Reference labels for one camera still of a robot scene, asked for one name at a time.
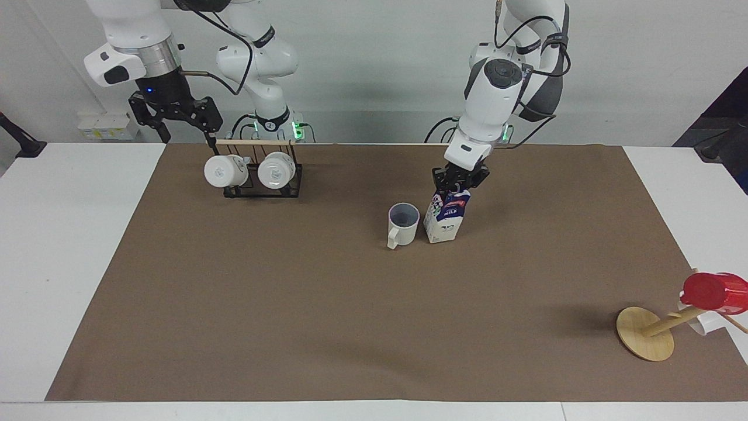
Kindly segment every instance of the round wooden base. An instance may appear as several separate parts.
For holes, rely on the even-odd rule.
[[[652,337],[645,337],[643,328],[659,321],[656,314],[641,307],[628,307],[618,314],[616,329],[623,345],[639,358],[648,361],[664,361],[670,358],[675,343],[669,330]]]

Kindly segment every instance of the black metal rack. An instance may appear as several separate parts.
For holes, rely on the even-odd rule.
[[[236,147],[236,145],[233,145],[234,151],[231,151],[230,146],[232,145],[228,145],[230,154],[237,154],[239,156],[242,156],[239,153],[239,149]],[[224,197],[229,199],[244,197],[298,198],[299,191],[301,190],[301,176],[303,173],[303,166],[296,160],[296,152],[294,151],[293,145],[289,143],[289,145],[285,147],[285,152],[289,153],[291,158],[293,158],[293,162],[296,165],[296,173],[288,184],[278,190],[269,189],[260,182],[260,179],[257,175],[257,170],[260,167],[260,160],[257,159],[257,146],[259,146],[263,154],[267,156],[264,146],[252,146],[253,163],[247,164],[247,169],[249,170],[249,178],[247,178],[247,181],[241,186],[224,187]],[[283,148],[279,147],[278,149],[281,152],[284,152]]]

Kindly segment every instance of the white cup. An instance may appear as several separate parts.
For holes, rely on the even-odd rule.
[[[268,154],[257,169],[260,183],[273,190],[285,187],[295,175],[296,164],[293,159],[280,151]]]
[[[249,178],[244,158],[239,155],[216,155],[210,157],[203,168],[205,179],[214,187],[241,186]]]
[[[688,306],[678,301],[678,310],[685,309],[686,307]],[[688,321],[688,325],[691,326],[691,329],[695,330],[696,333],[701,336],[706,336],[707,333],[727,327],[727,323],[728,322],[716,312],[706,312]]]
[[[418,208],[410,203],[398,203],[390,208],[387,218],[387,247],[395,249],[397,246],[407,246],[413,242],[420,220]]]

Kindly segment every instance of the mug handle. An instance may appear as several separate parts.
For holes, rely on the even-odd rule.
[[[395,247],[398,246],[397,241],[395,241],[395,238],[397,238],[397,234],[400,232],[397,228],[392,228],[390,230],[390,234],[387,236],[387,247],[394,250]]]

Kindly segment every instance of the green light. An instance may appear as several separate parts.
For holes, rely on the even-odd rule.
[[[509,141],[512,140],[512,135],[514,134],[514,126],[511,124],[507,124],[504,127],[504,133],[501,136],[501,144],[509,143]]]
[[[296,137],[296,140],[303,139],[304,129],[302,129],[295,121],[292,121],[291,125],[293,126],[293,135]]]

